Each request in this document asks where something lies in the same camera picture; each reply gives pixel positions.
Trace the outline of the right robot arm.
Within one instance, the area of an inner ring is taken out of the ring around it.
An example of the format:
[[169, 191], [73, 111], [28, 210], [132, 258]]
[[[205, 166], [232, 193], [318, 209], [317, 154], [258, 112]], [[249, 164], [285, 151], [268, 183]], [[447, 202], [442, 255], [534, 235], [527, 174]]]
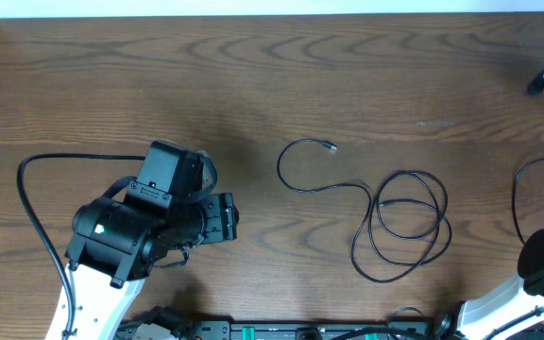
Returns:
[[517, 214], [517, 189], [524, 172], [544, 162], [523, 165], [512, 184], [511, 212], [522, 249], [517, 273], [489, 293], [462, 301], [441, 315], [432, 339], [508, 339], [544, 321], [544, 229], [524, 238]]

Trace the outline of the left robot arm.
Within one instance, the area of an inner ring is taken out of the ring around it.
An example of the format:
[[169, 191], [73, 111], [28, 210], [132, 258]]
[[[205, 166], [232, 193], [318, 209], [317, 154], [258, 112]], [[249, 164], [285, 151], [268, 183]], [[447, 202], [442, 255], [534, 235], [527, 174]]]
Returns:
[[217, 194], [204, 151], [155, 141], [136, 177], [117, 180], [79, 208], [65, 251], [69, 292], [61, 293], [47, 333], [55, 339], [111, 339], [145, 280], [171, 250], [237, 237], [238, 210]]

